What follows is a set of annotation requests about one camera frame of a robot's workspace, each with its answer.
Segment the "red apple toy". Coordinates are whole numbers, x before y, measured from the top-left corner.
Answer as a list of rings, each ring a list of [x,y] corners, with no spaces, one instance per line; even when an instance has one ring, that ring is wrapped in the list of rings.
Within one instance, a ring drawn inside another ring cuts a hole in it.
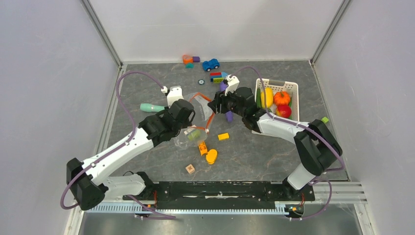
[[[289,105],[278,105],[276,108],[276,115],[282,118],[289,118],[292,114],[291,107]]]

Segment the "clear zip bag orange zipper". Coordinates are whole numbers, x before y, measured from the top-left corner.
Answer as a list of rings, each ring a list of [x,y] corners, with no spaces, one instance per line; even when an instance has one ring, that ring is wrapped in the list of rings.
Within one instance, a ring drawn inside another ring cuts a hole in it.
[[[213,114],[212,110],[208,107],[209,101],[200,94],[186,94],[184,95],[184,99],[193,105],[195,115],[191,125],[183,129],[180,134],[173,139],[175,146],[182,150],[190,147],[196,147],[201,141],[205,141],[207,139],[210,126],[208,121]],[[199,129],[201,131],[201,136],[197,141],[190,141],[186,135],[189,131],[194,129]]]

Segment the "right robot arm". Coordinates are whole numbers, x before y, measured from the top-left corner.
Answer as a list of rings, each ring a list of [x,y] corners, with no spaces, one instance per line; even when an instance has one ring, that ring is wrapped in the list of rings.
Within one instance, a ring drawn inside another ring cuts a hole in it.
[[[300,164],[284,179],[282,187],[283,195],[289,200],[297,199],[306,184],[332,171],[335,161],[344,163],[342,149],[323,121],[298,122],[271,114],[268,109],[257,106],[250,88],[217,92],[208,106],[216,114],[233,112],[241,116],[249,130],[284,139],[296,146]]]

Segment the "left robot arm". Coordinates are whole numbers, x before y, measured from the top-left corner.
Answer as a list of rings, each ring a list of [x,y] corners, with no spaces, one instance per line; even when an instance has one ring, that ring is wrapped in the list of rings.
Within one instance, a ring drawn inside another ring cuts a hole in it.
[[[83,161],[69,160],[64,192],[71,192],[75,206],[83,211],[94,208],[106,197],[137,195],[149,199],[154,187],[140,175],[111,177],[111,174],[139,154],[178,136],[182,129],[192,125],[194,116],[194,106],[179,99],[169,108],[147,116],[130,134],[105,151]]]

